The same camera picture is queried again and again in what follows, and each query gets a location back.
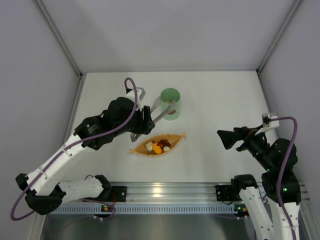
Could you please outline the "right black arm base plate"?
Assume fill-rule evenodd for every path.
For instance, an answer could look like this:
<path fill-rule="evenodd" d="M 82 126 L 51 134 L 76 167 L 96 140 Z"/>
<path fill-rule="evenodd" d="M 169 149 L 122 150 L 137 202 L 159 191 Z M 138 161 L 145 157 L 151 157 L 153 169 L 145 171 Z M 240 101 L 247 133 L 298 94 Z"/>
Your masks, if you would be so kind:
<path fill-rule="evenodd" d="M 229 184 L 216 185 L 215 192 L 216 192 L 216 200 L 218 202 L 224 202 L 229 204 L 229 203 L 233 203 L 241 200 L 239 195 L 236 193 L 233 187 Z"/>

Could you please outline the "metal tongs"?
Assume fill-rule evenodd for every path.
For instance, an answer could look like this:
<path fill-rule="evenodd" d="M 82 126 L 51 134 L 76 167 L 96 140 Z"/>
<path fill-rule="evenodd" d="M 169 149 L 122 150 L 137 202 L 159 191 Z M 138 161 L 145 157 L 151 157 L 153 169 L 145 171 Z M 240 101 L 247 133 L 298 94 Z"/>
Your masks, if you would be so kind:
<path fill-rule="evenodd" d="M 170 112 L 174 110 L 174 107 L 176 105 L 176 100 L 172 100 L 173 102 L 171 104 L 167 104 L 167 106 L 164 108 L 164 110 L 152 121 L 156 124 L 159 120 L 164 118 L 166 115 L 168 115 Z M 157 97 L 150 108 L 151 114 L 153 113 L 154 110 L 156 110 L 162 103 L 161 97 Z M 137 134 L 137 133 L 131 133 L 130 139 L 132 142 L 135 142 L 138 140 L 139 137 L 141 137 L 142 134 Z"/>

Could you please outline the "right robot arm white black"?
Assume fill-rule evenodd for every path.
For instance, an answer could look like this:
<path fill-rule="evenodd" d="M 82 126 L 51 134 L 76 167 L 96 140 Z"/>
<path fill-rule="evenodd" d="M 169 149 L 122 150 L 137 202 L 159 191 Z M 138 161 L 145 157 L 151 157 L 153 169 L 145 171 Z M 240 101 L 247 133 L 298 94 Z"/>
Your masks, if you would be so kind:
<path fill-rule="evenodd" d="M 242 141 L 236 150 L 248 151 L 265 170 L 261 180 L 270 213 L 266 210 L 253 175 L 236 175 L 230 181 L 232 195 L 244 202 L 257 239 L 297 240 L 301 203 L 300 184 L 293 172 L 298 162 L 294 144 L 297 130 L 293 130 L 291 139 L 279 138 L 269 144 L 266 132 L 271 129 L 271 125 L 255 128 L 244 126 L 235 127 L 232 131 L 218 130 L 217 134 L 227 150 Z"/>

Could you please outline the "orange carrot food toy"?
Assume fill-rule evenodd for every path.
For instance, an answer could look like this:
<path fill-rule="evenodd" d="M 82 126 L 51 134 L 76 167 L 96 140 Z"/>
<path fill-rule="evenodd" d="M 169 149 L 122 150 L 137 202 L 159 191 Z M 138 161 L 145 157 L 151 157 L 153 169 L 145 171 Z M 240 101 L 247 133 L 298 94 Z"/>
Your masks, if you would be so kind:
<path fill-rule="evenodd" d="M 154 145 L 153 145 L 153 151 L 154 151 L 157 155 L 159 155 L 159 154 L 162 153 L 162 148 L 161 148 L 157 143 L 154 143 Z"/>

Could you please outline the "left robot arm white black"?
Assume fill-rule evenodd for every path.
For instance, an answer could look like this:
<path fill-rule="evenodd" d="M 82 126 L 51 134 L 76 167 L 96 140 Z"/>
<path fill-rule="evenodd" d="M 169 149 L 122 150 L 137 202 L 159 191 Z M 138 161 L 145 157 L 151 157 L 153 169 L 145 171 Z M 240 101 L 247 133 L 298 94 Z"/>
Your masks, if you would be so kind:
<path fill-rule="evenodd" d="M 118 97 L 101 114 L 85 118 L 55 156 L 33 172 L 15 178 L 27 205 L 33 212 L 46 215 L 75 200 L 108 200 L 112 186 L 104 175 L 73 181 L 62 179 L 85 155 L 111 143 L 115 137 L 127 132 L 148 135 L 155 127 L 151 117 L 154 110 L 155 106 L 134 108 L 133 100 Z"/>

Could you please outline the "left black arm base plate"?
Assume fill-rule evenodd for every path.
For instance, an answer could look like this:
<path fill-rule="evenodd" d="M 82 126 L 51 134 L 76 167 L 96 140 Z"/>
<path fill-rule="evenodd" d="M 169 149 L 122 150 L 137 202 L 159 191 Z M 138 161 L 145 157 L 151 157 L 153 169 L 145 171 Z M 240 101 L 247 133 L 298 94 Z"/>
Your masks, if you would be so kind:
<path fill-rule="evenodd" d="M 95 198 L 99 202 L 126 202 L 127 187 L 126 186 L 111 186 L 107 190 Z"/>

